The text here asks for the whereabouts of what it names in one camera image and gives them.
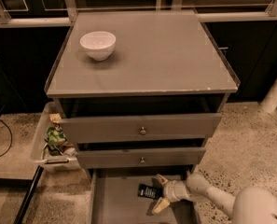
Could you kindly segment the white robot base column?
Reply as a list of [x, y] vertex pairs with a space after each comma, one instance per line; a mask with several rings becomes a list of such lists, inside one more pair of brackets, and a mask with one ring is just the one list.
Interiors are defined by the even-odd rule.
[[267, 113], [272, 113], [277, 108], [277, 78], [261, 102], [261, 106]]

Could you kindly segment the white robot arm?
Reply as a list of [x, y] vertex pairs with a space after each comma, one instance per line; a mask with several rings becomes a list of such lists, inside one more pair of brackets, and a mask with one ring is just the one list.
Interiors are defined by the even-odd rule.
[[236, 196], [210, 184], [201, 173], [193, 173], [186, 180], [169, 180], [157, 175], [163, 195], [152, 209], [160, 213], [171, 203], [206, 199], [231, 219], [232, 224], [277, 224], [277, 198], [259, 187], [242, 189]]

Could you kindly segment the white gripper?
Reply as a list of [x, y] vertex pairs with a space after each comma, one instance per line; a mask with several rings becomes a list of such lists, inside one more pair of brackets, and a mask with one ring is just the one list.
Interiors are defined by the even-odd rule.
[[157, 180], [163, 186], [163, 196], [159, 198], [152, 209], [154, 215], [167, 208], [170, 203], [186, 200], [188, 197], [187, 185], [182, 180], [168, 180], [163, 175], [157, 174]]

